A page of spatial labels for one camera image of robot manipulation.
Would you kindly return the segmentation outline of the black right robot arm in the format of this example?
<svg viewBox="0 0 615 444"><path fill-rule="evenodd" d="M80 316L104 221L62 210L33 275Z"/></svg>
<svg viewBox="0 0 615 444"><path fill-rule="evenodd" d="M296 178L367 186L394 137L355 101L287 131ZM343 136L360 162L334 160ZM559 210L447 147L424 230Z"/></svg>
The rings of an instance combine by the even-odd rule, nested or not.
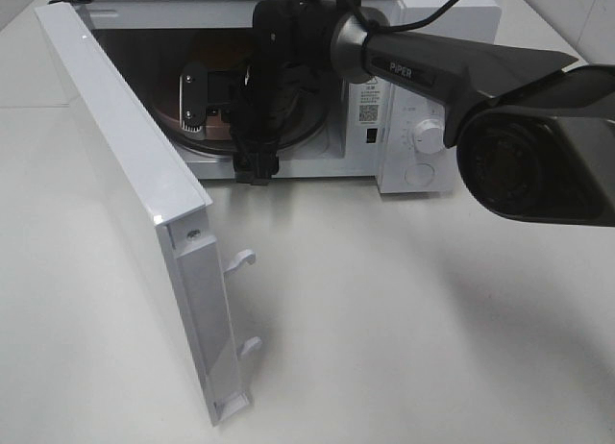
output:
<svg viewBox="0 0 615 444"><path fill-rule="evenodd" d="M262 0L256 52L230 111L234 175L266 184L279 138L266 120L290 69L350 83L379 77L441 105L443 143L462 181L501 217L614 223L614 68L568 54L426 35L390 26L359 0Z"/></svg>

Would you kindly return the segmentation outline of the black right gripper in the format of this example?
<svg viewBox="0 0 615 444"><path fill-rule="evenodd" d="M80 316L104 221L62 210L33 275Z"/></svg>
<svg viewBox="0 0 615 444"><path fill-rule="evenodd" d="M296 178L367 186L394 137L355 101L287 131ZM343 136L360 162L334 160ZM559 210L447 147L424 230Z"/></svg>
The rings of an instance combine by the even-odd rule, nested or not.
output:
<svg viewBox="0 0 615 444"><path fill-rule="evenodd" d="M263 64L250 58L241 70L208 69L207 116L221 110L235 144L234 179L268 185L278 174L280 129L300 100L326 106L332 77L296 62Z"/></svg>

